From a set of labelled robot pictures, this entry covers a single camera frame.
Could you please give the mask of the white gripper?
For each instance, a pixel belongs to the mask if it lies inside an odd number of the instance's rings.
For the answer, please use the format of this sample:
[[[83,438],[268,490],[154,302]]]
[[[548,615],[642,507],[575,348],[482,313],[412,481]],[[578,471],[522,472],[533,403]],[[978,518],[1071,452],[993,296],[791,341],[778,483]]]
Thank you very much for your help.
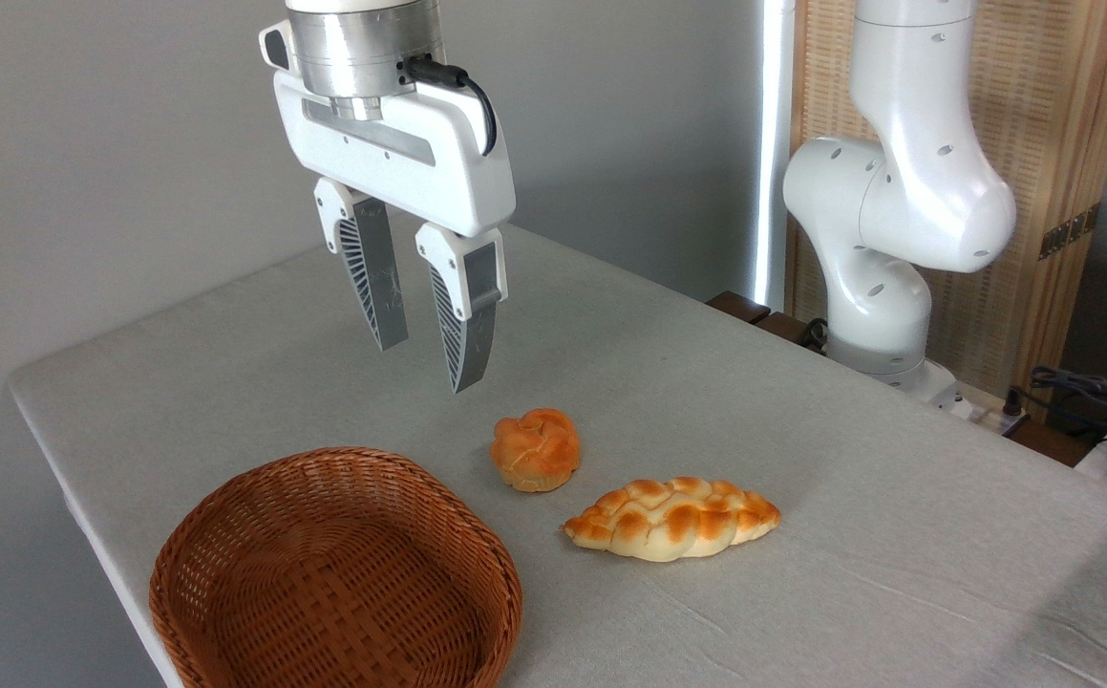
[[[343,261],[377,348],[408,339],[387,202],[433,222],[420,227],[416,246],[428,263],[453,392],[479,382],[497,305],[508,297],[495,226],[510,219],[517,195],[504,136],[482,154],[478,100],[418,84],[382,97],[381,120],[360,121],[340,119],[290,73],[275,73],[273,88],[297,161],[327,176],[314,185],[325,247]]]

